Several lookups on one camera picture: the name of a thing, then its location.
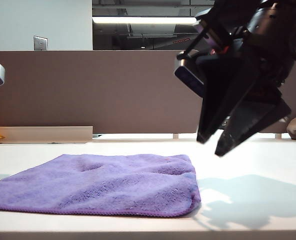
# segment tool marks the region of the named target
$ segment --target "ceiling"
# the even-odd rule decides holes
[[[203,6],[188,8],[189,4]],[[213,4],[213,0],[93,0],[92,15],[189,17],[211,8]],[[147,50],[181,50],[185,49],[196,35],[196,30],[187,25],[93,24],[93,41],[96,50],[133,50],[142,49],[141,47]],[[199,48],[207,48],[207,45],[202,43]]]

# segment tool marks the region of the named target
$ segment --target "white wall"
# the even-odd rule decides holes
[[[92,0],[0,0],[0,51],[92,50]]]

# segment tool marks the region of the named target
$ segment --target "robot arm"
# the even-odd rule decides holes
[[[291,113],[278,88],[296,61],[296,0],[216,0],[195,17],[200,34],[175,75],[203,98],[198,142],[230,116],[215,152],[223,156]],[[202,38],[211,53],[190,56]]]

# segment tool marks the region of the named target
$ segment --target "cubicle partition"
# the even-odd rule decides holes
[[[201,99],[178,80],[176,50],[0,51],[0,126],[94,133],[194,133]],[[296,116],[296,66],[282,88]],[[266,132],[282,133],[287,123]]]

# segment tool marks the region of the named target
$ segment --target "table surface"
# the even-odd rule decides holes
[[[256,135],[225,157],[179,140],[98,139],[85,144],[0,144],[0,179],[61,154],[173,156],[196,169],[202,206],[176,218],[51,215],[0,211],[0,239],[292,239],[296,240],[296,141]]]

